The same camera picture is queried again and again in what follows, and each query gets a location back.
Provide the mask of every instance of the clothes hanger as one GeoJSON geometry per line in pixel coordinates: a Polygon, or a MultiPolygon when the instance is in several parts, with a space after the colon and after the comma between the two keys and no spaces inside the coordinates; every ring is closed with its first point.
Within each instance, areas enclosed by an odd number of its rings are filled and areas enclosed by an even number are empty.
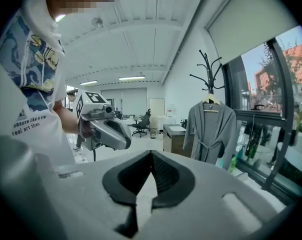
{"type": "MultiPolygon", "coordinates": [[[[203,100],[202,100],[202,103],[205,103],[207,101],[213,101],[214,104],[218,104],[220,105],[220,101],[212,94],[212,93],[209,93],[203,100]]],[[[203,110],[204,112],[219,112],[218,110],[209,110],[209,109],[204,109],[203,110]]]]}

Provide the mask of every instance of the human arm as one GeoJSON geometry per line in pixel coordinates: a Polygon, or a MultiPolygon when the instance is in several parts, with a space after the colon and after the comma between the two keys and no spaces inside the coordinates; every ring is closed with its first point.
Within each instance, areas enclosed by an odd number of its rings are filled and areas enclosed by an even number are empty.
{"type": "Polygon", "coordinates": [[[53,110],[59,116],[65,133],[79,134],[76,115],[62,106],[61,100],[54,103],[53,110]]]}

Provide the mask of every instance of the hand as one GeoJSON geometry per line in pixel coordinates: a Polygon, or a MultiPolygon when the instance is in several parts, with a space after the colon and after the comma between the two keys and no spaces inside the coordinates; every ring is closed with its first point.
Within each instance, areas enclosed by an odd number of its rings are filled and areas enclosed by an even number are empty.
{"type": "Polygon", "coordinates": [[[90,122],[89,121],[84,122],[82,135],[83,135],[84,138],[89,138],[89,137],[93,136],[92,130],[90,128],[90,122]]]}

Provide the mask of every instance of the door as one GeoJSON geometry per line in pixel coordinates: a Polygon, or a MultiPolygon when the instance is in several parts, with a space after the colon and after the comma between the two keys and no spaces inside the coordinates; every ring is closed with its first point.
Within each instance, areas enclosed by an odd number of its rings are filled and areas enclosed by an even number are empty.
{"type": "Polygon", "coordinates": [[[115,98],[113,100],[114,104],[113,104],[113,107],[114,107],[114,110],[115,111],[120,111],[122,113],[122,99],[121,98],[115,98]]]}
{"type": "Polygon", "coordinates": [[[158,116],[165,115],[165,99],[149,98],[149,109],[151,109],[150,129],[158,128],[158,116]]]}

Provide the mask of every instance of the window frame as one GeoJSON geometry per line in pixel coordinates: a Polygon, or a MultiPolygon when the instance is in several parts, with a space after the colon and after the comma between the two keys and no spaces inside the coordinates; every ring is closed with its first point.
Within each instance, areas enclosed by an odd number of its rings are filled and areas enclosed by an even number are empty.
{"type": "Polygon", "coordinates": [[[282,96],[282,113],[280,112],[268,112],[258,110],[241,110],[237,109],[237,104],[242,101],[239,99],[239,95],[234,93],[234,81],[232,76],[232,69],[229,63],[222,67],[222,73],[225,85],[225,104],[234,110],[236,119],[239,121],[257,122],[260,124],[278,126],[284,129],[283,144],[281,150],[277,153],[277,159],[274,164],[274,168],[269,175],[264,174],[261,171],[256,171],[254,167],[244,160],[238,159],[236,167],[242,172],[247,172],[249,177],[255,180],[262,190],[269,191],[274,194],[282,202],[289,204],[291,201],[298,199],[292,191],[284,187],[282,184],[275,180],[279,169],[285,159],[285,155],[289,146],[289,141],[292,132],[293,118],[294,118],[294,96],[291,84],[291,76],[286,58],[280,48],[276,38],[266,42],[274,58],[277,72],[279,73],[279,82],[281,87],[282,96]]]}

